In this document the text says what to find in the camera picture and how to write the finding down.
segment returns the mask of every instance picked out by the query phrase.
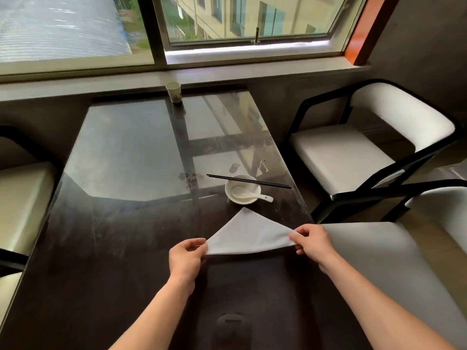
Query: chair seat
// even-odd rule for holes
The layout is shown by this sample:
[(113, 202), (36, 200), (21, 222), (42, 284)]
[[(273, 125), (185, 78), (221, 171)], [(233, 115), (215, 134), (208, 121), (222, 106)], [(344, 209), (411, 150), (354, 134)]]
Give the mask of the chair seat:
[[(365, 135), (349, 124), (296, 132), (291, 144), (330, 195), (355, 191), (369, 177), (394, 163)], [(389, 176), (392, 180), (403, 171)]]
[(29, 255), (54, 188), (48, 162), (0, 171), (0, 248)]
[(16, 287), (18, 286), (18, 282), (20, 281), (21, 277), (20, 272), (16, 274), (11, 274), (7, 276), (3, 276), (0, 278), (0, 324), (7, 313), (8, 306), (13, 299), (13, 295), (15, 294)]
[(336, 251), (363, 276), (458, 349), (467, 320), (407, 230), (391, 222), (323, 224)]

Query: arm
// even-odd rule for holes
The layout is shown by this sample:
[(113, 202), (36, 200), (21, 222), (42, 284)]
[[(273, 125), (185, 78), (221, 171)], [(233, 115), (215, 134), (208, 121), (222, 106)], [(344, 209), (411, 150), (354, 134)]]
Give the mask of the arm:
[(348, 264), (323, 227), (307, 224), (295, 231), (302, 234), (289, 235), (297, 244), (297, 254), (306, 254), (330, 277), (375, 350), (455, 350)]
[(207, 249), (205, 238), (194, 238), (170, 250), (169, 280), (110, 350), (166, 350), (169, 347), (188, 296), (195, 289), (195, 278)]

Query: gray wall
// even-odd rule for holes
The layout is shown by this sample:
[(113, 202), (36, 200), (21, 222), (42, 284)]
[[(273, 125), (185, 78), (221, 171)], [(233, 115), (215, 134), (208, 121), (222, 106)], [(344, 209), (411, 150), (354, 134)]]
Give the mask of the gray wall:
[[(401, 0), (371, 55), (368, 73), (258, 80), (248, 88), (276, 141), (283, 139), (302, 100), (363, 76), (398, 82), (465, 120), (466, 26), (467, 0)], [(89, 103), (87, 96), (0, 103), (0, 124), (14, 124), (66, 160)], [(314, 108), (302, 128), (335, 123), (342, 105), (335, 101)], [(371, 138), (396, 138), (375, 116), (355, 113), (352, 120)], [(0, 169), (30, 160), (0, 139)]]

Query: bowl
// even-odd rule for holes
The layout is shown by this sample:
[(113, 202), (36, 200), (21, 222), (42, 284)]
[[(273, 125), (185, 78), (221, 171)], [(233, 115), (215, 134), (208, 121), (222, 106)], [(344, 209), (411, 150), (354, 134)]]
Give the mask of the bowl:
[[(256, 178), (250, 176), (250, 175), (234, 175), (235, 178), (242, 178), (242, 179), (251, 179), (251, 180), (256, 180)], [(235, 187), (242, 187), (247, 189), (248, 191), (255, 193), (255, 194), (261, 194), (261, 185), (259, 184), (254, 184), (254, 183), (246, 183), (246, 182), (236, 182), (236, 181), (228, 181), (225, 185), (225, 194), (227, 197), (235, 202), (236, 204), (240, 205), (248, 205), (254, 203), (258, 198), (248, 198), (248, 199), (238, 199), (234, 196), (232, 196), (232, 189)]]

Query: folded triangular napkin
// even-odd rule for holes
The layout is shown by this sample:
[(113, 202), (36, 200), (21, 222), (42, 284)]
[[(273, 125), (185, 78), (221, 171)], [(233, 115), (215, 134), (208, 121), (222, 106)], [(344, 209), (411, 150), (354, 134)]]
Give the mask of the folded triangular napkin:
[(248, 254), (295, 245), (288, 227), (242, 208), (224, 227), (207, 240), (207, 254)]

